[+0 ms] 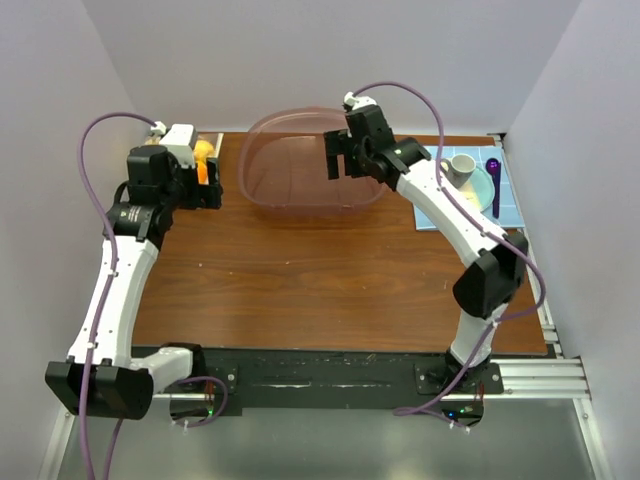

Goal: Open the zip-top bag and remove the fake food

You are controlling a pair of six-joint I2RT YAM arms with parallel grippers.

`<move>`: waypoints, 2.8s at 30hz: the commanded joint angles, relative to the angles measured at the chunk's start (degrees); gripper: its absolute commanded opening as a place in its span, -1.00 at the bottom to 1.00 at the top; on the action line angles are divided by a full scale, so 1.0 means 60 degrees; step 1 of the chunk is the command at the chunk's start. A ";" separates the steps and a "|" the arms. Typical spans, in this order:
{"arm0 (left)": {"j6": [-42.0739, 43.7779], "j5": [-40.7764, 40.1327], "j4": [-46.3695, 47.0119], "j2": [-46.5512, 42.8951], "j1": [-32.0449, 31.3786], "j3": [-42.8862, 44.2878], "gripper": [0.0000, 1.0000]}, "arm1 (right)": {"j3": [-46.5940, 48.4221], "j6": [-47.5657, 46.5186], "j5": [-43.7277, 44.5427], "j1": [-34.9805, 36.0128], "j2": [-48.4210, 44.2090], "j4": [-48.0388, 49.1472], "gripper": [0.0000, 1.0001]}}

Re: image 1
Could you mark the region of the yellow fake mango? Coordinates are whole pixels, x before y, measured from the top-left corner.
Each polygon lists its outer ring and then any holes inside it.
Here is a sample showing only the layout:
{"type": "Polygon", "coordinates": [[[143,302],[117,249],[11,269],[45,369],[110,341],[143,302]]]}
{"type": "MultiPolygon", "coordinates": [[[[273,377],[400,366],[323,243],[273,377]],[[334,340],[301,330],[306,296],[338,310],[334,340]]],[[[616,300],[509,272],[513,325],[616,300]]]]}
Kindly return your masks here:
{"type": "Polygon", "coordinates": [[[198,139],[194,147],[195,160],[204,162],[208,157],[215,157],[215,147],[207,140],[198,139]]]}

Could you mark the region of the clear zip top bag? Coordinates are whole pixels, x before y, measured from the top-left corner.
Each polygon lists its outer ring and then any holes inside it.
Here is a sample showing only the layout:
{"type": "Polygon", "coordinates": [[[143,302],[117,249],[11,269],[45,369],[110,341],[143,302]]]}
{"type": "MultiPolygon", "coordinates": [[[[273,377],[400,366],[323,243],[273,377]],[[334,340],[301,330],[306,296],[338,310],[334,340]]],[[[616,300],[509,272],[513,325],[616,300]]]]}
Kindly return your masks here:
{"type": "Polygon", "coordinates": [[[212,143],[200,138],[192,126],[174,125],[164,136],[148,136],[144,144],[165,146],[183,169],[196,171],[200,185],[209,183],[207,161],[215,158],[216,150],[212,143]]]}

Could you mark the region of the fake orange carrot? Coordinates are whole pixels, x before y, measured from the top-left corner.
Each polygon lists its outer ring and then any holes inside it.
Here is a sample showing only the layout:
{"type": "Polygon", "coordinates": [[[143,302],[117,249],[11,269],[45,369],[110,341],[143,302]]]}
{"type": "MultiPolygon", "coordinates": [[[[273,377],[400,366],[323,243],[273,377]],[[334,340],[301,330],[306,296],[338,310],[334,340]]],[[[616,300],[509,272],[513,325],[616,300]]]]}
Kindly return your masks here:
{"type": "Polygon", "coordinates": [[[197,174],[198,174],[198,181],[201,185],[206,185],[208,183],[208,167],[207,167],[207,162],[201,162],[198,161],[196,163],[197,166],[197,174]]]}

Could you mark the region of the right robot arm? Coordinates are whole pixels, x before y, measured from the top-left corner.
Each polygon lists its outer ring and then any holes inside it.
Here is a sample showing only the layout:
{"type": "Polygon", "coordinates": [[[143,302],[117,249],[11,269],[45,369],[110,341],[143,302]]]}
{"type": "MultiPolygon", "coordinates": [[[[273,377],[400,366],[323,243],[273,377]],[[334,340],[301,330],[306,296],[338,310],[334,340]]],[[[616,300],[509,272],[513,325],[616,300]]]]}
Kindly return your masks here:
{"type": "Polygon", "coordinates": [[[496,322],[523,283],[528,242],[476,210],[416,139],[396,139],[379,106],[344,110],[346,128],[324,135],[329,179],[345,173],[387,185],[430,218],[465,267],[453,286],[460,319],[442,375],[452,390],[469,392],[481,380],[496,322]]]}

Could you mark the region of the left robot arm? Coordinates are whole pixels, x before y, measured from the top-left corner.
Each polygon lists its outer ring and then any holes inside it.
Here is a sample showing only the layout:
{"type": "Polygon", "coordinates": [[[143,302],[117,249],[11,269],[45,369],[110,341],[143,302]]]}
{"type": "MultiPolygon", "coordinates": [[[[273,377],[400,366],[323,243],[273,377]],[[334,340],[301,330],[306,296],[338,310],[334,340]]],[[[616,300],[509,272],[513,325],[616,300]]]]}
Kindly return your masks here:
{"type": "Polygon", "coordinates": [[[135,147],[127,172],[106,214],[110,227],[85,321],[65,360],[49,362],[45,371],[47,386],[74,415],[139,420],[154,394],[174,383],[196,392],[207,380],[202,346],[171,342],[135,358],[132,334],[175,210],[217,209],[222,188],[200,184],[188,146],[135,147]]]}

